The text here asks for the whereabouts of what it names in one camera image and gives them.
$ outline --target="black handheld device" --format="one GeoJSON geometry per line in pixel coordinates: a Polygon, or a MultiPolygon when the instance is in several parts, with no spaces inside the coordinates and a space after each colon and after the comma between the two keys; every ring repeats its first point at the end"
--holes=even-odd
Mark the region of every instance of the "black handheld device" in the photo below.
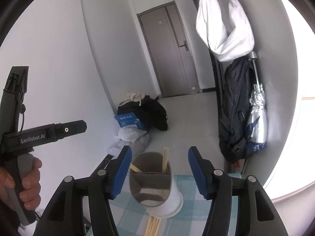
{"type": "Polygon", "coordinates": [[[27,91],[27,76],[28,67],[11,68],[0,104],[0,163],[15,181],[15,189],[7,188],[7,193],[24,226],[36,220],[35,213],[27,210],[19,198],[19,193],[24,190],[22,179],[32,170],[34,157],[30,152],[33,147],[83,133],[87,129],[86,123],[80,120],[19,131],[20,114],[23,114],[22,128],[24,124],[26,108],[23,100],[27,91]]]}

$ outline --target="door handle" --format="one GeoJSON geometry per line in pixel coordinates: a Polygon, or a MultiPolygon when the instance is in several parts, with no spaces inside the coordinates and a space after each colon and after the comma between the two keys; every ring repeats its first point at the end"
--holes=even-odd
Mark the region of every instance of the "door handle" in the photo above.
{"type": "Polygon", "coordinates": [[[189,51],[189,48],[188,48],[188,45],[187,45],[186,41],[184,41],[184,44],[179,46],[179,47],[184,47],[184,46],[185,46],[186,51],[189,51]]]}

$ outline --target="human hand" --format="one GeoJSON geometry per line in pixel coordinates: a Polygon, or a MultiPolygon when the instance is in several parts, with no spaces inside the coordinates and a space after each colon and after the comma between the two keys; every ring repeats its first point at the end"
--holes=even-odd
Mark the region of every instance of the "human hand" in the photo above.
{"type": "MultiPolygon", "coordinates": [[[[32,171],[22,179],[22,185],[24,191],[20,192],[19,197],[24,202],[24,207],[27,210],[35,210],[41,201],[39,192],[41,186],[39,184],[40,172],[39,169],[42,167],[42,162],[38,158],[34,158],[32,171]]],[[[13,189],[15,182],[12,176],[2,167],[0,167],[0,199],[8,207],[14,210],[13,205],[9,199],[5,188],[13,189]]]]}

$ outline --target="black baseboard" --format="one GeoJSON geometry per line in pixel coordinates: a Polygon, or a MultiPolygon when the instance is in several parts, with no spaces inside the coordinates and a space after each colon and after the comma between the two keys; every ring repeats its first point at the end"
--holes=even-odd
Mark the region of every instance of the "black baseboard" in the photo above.
{"type": "Polygon", "coordinates": [[[212,91],[216,91],[216,88],[207,88],[207,89],[202,89],[202,92],[212,92],[212,91]]]}

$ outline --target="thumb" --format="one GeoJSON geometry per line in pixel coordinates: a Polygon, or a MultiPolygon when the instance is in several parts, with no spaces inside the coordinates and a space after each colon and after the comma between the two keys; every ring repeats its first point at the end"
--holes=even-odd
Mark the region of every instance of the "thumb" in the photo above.
{"type": "Polygon", "coordinates": [[[0,184],[3,184],[7,188],[13,189],[15,182],[12,176],[4,168],[0,167],[0,184]]]}

